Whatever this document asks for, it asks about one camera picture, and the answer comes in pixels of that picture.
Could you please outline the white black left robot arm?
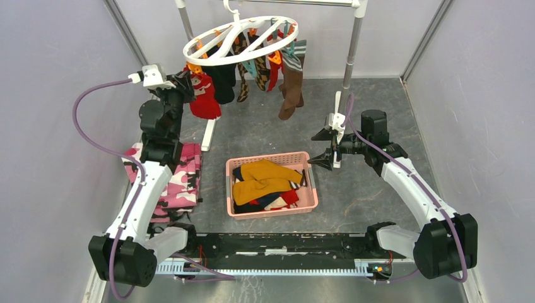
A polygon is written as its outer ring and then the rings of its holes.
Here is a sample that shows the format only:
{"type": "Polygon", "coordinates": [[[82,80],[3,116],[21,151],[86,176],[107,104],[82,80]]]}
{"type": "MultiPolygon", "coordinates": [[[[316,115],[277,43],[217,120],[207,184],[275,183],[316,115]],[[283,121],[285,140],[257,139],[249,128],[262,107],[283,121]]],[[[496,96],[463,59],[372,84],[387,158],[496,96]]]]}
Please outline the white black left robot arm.
{"type": "Polygon", "coordinates": [[[161,262],[175,253],[191,257],[198,249],[198,240],[191,236],[194,227],[182,223],[146,237],[158,200],[179,166],[183,106],[192,102],[194,89],[189,71],[167,76],[140,71],[135,76],[157,97],[138,112],[143,147],[133,160],[137,175],[128,201],[107,231],[91,238],[88,250],[101,280],[146,287],[161,262]]]}

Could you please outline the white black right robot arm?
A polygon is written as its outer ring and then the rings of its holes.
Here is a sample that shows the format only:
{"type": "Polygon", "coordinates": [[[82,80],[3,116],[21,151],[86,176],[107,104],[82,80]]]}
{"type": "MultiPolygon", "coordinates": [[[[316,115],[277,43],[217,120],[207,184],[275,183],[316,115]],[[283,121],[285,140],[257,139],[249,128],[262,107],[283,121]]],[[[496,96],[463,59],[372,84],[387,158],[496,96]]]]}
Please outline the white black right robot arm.
{"type": "Polygon", "coordinates": [[[419,232],[403,229],[393,222],[368,227],[366,253],[379,258],[387,251],[412,259],[427,279],[441,276],[464,283],[477,264],[478,224],[467,213],[461,215],[444,202],[421,178],[405,150],[390,140],[387,114],[381,110],[361,113],[360,129],[344,134],[352,125],[348,117],[330,114],[326,125],[312,137],[330,147],[310,164],[328,170],[339,167],[343,155],[362,155],[369,167],[388,183],[413,214],[419,232]]]}

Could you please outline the red cloth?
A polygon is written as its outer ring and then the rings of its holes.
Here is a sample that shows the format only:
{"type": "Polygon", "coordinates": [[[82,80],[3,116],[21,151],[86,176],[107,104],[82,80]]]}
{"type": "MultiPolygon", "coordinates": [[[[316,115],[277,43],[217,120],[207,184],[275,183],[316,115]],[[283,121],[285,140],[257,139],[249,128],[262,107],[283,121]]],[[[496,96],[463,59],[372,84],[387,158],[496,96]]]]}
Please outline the red cloth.
{"type": "Polygon", "coordinates": [[[201,119],[218,119],[221,116],[219,103],[215,99],[213,80],[206,73],[193,74],[191,81],[195,100],[190,103],[192,114],[201,119]]]}

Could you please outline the yellow cloth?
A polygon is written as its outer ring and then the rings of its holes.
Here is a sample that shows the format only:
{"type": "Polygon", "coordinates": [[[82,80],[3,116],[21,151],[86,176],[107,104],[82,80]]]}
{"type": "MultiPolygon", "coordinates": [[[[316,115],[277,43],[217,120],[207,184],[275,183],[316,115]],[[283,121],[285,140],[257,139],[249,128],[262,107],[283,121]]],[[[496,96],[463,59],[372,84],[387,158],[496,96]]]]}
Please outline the yellow cloth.
{"type": "Polygon", "coordinates": [[[297,171],[262,159],[232,170],[232,196],[238,206],[268,194],[283,193],[307,185],[304,171],[297,171]]]}

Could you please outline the black sock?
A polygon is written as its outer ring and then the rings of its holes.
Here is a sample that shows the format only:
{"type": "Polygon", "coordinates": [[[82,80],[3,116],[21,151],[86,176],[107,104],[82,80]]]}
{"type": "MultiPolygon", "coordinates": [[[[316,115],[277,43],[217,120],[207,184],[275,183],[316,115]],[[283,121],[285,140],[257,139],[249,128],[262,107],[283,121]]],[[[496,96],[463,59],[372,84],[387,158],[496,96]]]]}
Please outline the black sock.
{"type": "Polygon", "coordinates": [[[235,98],[236,64],[204,66],[203,71],[212,79],[215,100],[221,105],[232,102],[235,98]]]}

